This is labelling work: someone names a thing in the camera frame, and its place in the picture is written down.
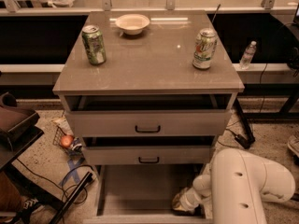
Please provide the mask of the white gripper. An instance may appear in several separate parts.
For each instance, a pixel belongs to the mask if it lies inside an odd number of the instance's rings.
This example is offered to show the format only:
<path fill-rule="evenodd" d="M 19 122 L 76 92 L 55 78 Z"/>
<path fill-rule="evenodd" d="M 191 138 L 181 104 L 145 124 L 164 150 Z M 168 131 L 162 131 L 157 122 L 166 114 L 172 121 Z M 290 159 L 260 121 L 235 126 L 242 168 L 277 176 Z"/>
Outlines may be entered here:
<path fill-rule="evenodd" d="M 203 203 L 211 199 L 210 175 L 197 176 L 190 188 L 184 188 L 172 200 L 172 211 L 178 216 L 187 216 Z"/>

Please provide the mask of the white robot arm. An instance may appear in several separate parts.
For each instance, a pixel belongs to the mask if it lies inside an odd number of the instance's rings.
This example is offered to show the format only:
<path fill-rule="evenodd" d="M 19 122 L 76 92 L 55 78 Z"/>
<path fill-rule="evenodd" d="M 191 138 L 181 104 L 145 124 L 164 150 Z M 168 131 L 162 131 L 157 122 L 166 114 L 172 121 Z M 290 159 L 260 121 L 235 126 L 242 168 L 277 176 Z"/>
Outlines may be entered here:
<path fill-rule="evenodd" d="M 174 197 L 172 209 L 192 214 L 211 203 L 213 224 L 267 224 L 263 203 L 284 203 L 294 193 L 294 177 L 282 164 L 226 148 L 214 156 L 208 174 Z"/>

